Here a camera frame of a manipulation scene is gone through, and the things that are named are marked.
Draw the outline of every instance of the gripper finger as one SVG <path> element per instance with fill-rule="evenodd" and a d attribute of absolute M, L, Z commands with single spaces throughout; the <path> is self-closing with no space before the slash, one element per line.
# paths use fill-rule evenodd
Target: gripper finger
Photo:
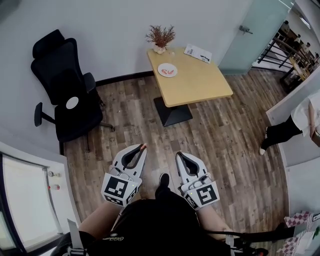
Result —
<path fill-rule="evenodd" d="M 178 152 L 175 155 L 175 162 L 182 184 L 198 179 L 208 172 L 204 162 L 192 154 Z"/>
<path fill-rule="evenodd" d="M 135 155 L 136 160 L 129 166 Z M 131 177 L 140 177 L 147 157 L 147 148 L 145 144 L 136 144 L 129 146 L 118 152 L 113 160 L 113 165 L 120 171 Z"/>

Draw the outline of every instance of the chair base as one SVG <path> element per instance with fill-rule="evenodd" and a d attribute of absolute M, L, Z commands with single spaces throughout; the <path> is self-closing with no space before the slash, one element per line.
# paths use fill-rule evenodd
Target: chair base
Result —
<path fill-rule="evenodd" d="M 115 132 L 115 127 L 114 127 L 112 124 L 105 123 L 105 122 L 101 122 L 99 125 L 102 126 L 102 127 L 108 127 L 108 128 L 110 128 L 110 132 L 111 132 L 111 133 Z M 84 149 L 84 151 L 85 151 L 86 153 L 90 153 L 90 152 L 91 152 L 90 146 L 89 146 L 88 133 L 85 135 L 85 149 Z"/>

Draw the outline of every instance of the black office chair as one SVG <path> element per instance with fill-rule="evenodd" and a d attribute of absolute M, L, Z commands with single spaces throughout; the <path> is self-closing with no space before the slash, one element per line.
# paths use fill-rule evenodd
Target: black office chair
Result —
<path fill-rule="evenodd" d="M 115 131 L 111 124 L 102 122 L 100 107 L 105 104 L 98 95 L 92 74 L 81 72 L 74 38 L 65 39 L 57 29 L 35 43 L 32 55 L 31 70 L 42 83 L 51 104 L 57 105 L 55 119 L 42 112 L 42 102 L 36 106 L 36 127 L 42 124 L 42 119 L 55 124 L 56 136 L 62 143 L 85 135 L 88 152 L 90 130 L 101 125 Z"/>

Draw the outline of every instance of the white shirt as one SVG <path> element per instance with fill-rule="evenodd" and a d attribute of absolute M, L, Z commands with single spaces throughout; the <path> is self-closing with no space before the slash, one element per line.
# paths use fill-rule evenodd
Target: white shirt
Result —
<path fill-rule="evenodd" d="M 302 50 L 304 51 L 304 53 L 307 54 L 310 49 L 309 49 L 309 47 L 308 47 L 306 44 L 303 44 L 303 45 L 302 45 Z"/>
<path fill-rule="evenodd" d="M 292 120 L 296 127 L 303 132 L 303 136 L 310 133 L 309 102 L 314 108 L 314 125 L 318 127 L 320 125 L 320 90 L 305 98 L 291 112 Z"/>

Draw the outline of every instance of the table base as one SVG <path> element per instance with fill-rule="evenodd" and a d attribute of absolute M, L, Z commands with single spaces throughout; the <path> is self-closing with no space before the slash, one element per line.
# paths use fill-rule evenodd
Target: table base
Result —
<path fill-rule="evenodd" d="M 164 127 L 188 121 L 193 118 L 188 105 L 167 107 L 162 97 L 153 99 Z"/>

